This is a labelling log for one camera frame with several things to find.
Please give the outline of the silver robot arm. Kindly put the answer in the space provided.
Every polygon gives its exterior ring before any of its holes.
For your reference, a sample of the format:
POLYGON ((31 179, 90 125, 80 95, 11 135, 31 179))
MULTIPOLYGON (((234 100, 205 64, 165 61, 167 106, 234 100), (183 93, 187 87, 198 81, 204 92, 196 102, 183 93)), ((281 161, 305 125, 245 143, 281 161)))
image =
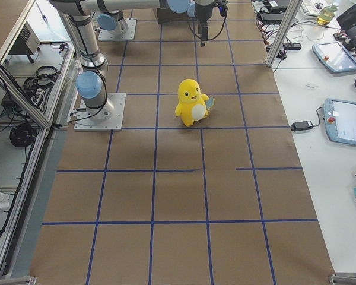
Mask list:
POLYGON ((99 12, 114 18, 123 10, 148 8, 170 9, 179 14, 190 12, 198 21, 201 45, 208 37, 208 20, 212 10, 219 8, 223 17, 227 15, 227 1, 51 1, 60 16, 66 18, 67 29, 74 47, 80 53, 83 72, 78 76, 76 88, 86 107, 86 116, 79 119, 88 126, 98 128, 99 124, 116 121, 122 123, 125 96, 118 93, 111 96, 107 91, 106 72, 108 63, 100 52, 92 24, 92 13, 99 12))
POLYGON ((97 17, 98 25, 114 35, 121 35, 127 32, 128 24, 124 19, 122 10, 104 12, 97 17))

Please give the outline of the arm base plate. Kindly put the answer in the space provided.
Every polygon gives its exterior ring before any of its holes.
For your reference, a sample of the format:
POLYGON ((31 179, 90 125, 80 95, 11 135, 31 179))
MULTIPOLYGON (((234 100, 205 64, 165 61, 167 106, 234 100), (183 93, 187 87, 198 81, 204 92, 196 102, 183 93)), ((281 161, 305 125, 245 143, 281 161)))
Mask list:
POLYGON ((125 101, 125 93, 108 93, 107 103, 104 107, 93 110, 86 108, 83 99, 81 99, 80 108, 84 108, 84 111, 77 114, 77 120, 74 121, 74 130, 120 131, 122 129, 125 101))
POLYGON ((104 14, 102 14, 97 22, 100 27, 99 41, 119 42, 135 38, 136 18, 123 18, 117 21, 104 17, 104 14))

